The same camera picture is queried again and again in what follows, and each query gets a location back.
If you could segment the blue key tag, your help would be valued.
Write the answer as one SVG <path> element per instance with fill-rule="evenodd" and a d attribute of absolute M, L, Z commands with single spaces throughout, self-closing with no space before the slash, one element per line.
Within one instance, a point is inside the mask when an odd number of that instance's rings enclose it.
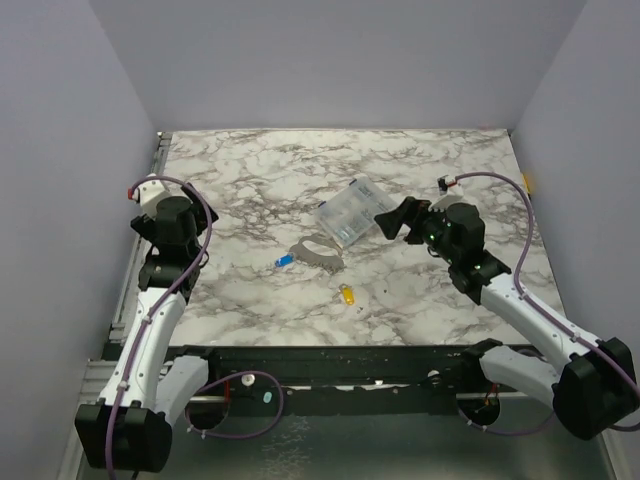
<path fill-rule="evenodd" d="M 275 266 L 278 268 L 285 267 L 294 262 L 294 256 L 292 254 L 287 254 L 285 256 L 280 257 L 275 261 Z"/>

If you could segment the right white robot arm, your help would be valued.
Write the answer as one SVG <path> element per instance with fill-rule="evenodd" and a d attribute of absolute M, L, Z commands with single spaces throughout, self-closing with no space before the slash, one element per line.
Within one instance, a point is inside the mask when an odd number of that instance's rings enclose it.
<path fill-rule="evenodd" d="M 406 243 L 424 245 L 446 261 L 459 292 L 505 320 L 541 355 L 484 341 L 459 367 L 467 389 L 481 391 L 491 383 L 514 388 L 548 406 L 582 440 L 638 410 L 629 348 L 617 338 L 600 340 L 517 287 L 509 267 L 486 250 L 485 224 L 475 206 L 458 202 L 437 211 L 427 200 L 408 197 L 375 221 L 389 240 L 408 226 Z"/>

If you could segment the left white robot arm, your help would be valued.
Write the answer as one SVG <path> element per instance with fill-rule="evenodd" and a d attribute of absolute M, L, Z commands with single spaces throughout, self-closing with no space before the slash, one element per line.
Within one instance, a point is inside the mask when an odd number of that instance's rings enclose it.
<path fill-rule="evenodd" d="M 161 471 L 173 427 L 191 396 L 214 392 L 221 371 L 198 356 L 162 368 L 173 331 L 200 273 L 217 214 L 194 195 L 168 196 L 132 228 L 151 244 L 139 272 L 135 317 L 119 360 L 97 399 L 79 406 L 75 428 L 89 465 L 137 472 Z"/>

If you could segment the clear plastic screw box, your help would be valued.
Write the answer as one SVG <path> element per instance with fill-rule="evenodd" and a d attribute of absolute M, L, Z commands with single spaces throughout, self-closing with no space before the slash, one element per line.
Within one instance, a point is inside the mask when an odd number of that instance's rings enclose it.
<path fill-rule="evenodd" d="M 316 223 L 341 248 L 347 248 L 376 226 L 375 216 L 394 210 L 397 203 L 369 177 L 353 179 L 314 212 Z"/>

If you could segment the yellow wall tag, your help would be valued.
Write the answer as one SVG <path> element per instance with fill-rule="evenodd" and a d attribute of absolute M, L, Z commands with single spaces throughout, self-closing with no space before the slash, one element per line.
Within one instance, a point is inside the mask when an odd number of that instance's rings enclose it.
<path fill-rule="evenodd" d="M 524 187 L 525 187 L 525 190 L 526 190 L 527 194 L 531 195 L 532 194 L 532 187 L 531 187 L 531 183 L 530 183 L 530 179 L 529 179 L 528 175 L 523 173 L 522 174 L 522 178 L 523 178 L 523 184 L 524 184 Z"/>

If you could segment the aluminium extrusion rail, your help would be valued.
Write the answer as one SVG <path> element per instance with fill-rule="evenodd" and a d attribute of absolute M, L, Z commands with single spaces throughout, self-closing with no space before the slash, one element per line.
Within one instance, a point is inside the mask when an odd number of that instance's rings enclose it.
<path fill-rule="evenodd" d="M 99 398 L 103 397 L 101 391 L 107 386 L 117 365 L 118 361 L 108 360 L 90 360 L 87 363 L 79 394 L 81 403 L 95 403 Z M 156 375 L 156 385 L 168 373 L 171 366 L 172 361 L 169 361 L 168 365 L 160 365 L 160 370 Z M 140 370 L 138 367 L 131 368 L 128 380 L 129 386 L 133 387 L 141 384 L 140 380 L 143 379 L 143 377 L 139 376 L 141 373 L 144 373 L 144 378 L 146 379 L 148 372 Z"/>

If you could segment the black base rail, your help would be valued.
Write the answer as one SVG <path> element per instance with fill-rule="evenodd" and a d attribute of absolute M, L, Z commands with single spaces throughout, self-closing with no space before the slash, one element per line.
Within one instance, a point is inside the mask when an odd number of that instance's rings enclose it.
<path fill-rule="evenodd" d="M 239 379 L 210 387 L 190 403 L 211 414 L 227 394 L 231 415 L 273 417 L 429 413 L 454 415 L 460 399 L 482 399 L 491 384 L 470 364 L 465 345 L 326 347 L 172 347 L 170 360 L 201 357 L 210 381 L 251 371 L 251 386 Z"/>

